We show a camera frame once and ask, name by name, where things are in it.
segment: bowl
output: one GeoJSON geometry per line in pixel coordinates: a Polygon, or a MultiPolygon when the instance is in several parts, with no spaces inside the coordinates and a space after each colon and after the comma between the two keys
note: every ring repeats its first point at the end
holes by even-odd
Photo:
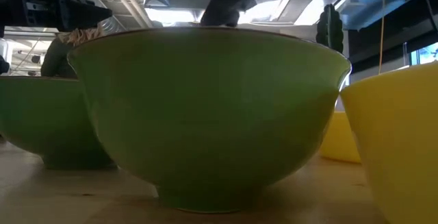
{"type": "Polygon", "coordinates": [[[333,114],[321,145],[320,155],[332,160],[361,162],[345,112],[333,114]]]}
{"type": "Polygon", "coordinates": [[[165,206],[220,213],[319,148],[350,71],[326,47],[226,28],[151,29],[69,54],[110,156],[165,206]]]}
{"type": "Polygon", "coordinates": [[[437,77],[438,62],[342,91],[374,198],[392,224],[438,223],[437,77]]]}
{"type": "Polygon", "coordinates": [[[0,77],[0,134],[41,156],[48,169],[114,163],[94,133],[77,80],[0,77]]]}

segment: bowl base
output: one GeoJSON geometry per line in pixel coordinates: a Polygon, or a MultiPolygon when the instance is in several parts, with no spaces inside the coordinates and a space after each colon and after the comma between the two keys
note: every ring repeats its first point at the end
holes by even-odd
{"type": "Polygon", "coordinates": [[[168,208],[197,214],[228,214],[248,206],[253,194],[220,194],[203,192],[175,192],[157,188],[159,200],[168,208]]]}
{"type": "Polygon", "coordinates": [[[99,170],[116,169],[117,165],[109,158],[66,158],[66,157],[43,157],[42,161],[46,169],[50,170],[99,170]]]}

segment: person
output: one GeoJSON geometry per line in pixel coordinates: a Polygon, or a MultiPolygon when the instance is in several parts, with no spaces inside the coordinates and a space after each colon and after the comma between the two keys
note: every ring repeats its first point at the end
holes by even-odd
{"type": "Polygon", "coordinates": [[[5,58],[3,58],[2,55],[0,55],[0,75],[3,73],[8,73],[10,69],[10,64],[6,62],[5,58]]]}
{"type": "Polygon", "coordinates": [[[41,66],[42,77],[64,77],[77,79],[76,72],[67,61],[68,52],[89,40],[101,37],[101,25],[90,29],[75,29],[72,32],[58,34],[47,49],[41,66]]]}

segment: ceiling light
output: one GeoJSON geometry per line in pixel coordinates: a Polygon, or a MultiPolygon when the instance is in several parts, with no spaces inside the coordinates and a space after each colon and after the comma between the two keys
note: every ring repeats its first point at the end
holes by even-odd
{"type": "Polygon", "coordinates": [[[240,13],[239,24],[251,23],[253,19],[270,18],[272,11],[278,6],[280,1],[267,1],[240,13]]]}
{"type": "MultiPolygon", "coordinates": [[[[345,2],[348,0],[341,0],[339,1],[335,9],[340,9],[345,2]]],[[[302,14],[298,17],[298,19],[295,21],[295,25],[314,25],[316,24],[321,17],[321,13],[324,12],[324,7],[327,4],[324,3],[324,0],[313,0],[307,7],[302,11],[302,14]]]]}
{"type": "Polygon", "coordinates": [[[339,10],[340,8],[342,8],[342,6],[347,2],[348,0],[340,0],[336,5],[335,5],[335,10],[339,10]]]}
{"type": "Polygon", "coordinates": [[[146,12],[152,21],[158,21],[163,26],[172,26],[178,22],[195,22],[194,15],[189,10],[164,10],[146,8],[146,12]]]}
{"type": "Polygon", "coordinates": [[[281,15],[281,13],[283,13],[284,9],[286,8],[287,4],[289,3],[290,0],[281,0],[279,6],[276,8],[276,10],[274,11],[274,13],[272,13],[270,20],[273,21],[275,19],[278,19],[281,15]]]}
{"type": "Polygon", "coordinates": [[[198,23],[201,22],[201,19],[203,19],[204,13],[205,13],[205,10],[202,10],[201,13],[199,14],[198,18],[196,19],[196,22],[198,22],[198,23]]]}

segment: wooden table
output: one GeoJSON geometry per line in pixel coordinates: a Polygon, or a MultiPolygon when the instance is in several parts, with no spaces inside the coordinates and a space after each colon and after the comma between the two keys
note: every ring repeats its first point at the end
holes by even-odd
{"type": "Polygon", "coordinates": [[[48,171],[39,157],[0,144],[1,224],[386,223],[359,165],[319,158],[234,214],[190,214],[154,197],[154,187],[124,171],[48,171]]]}

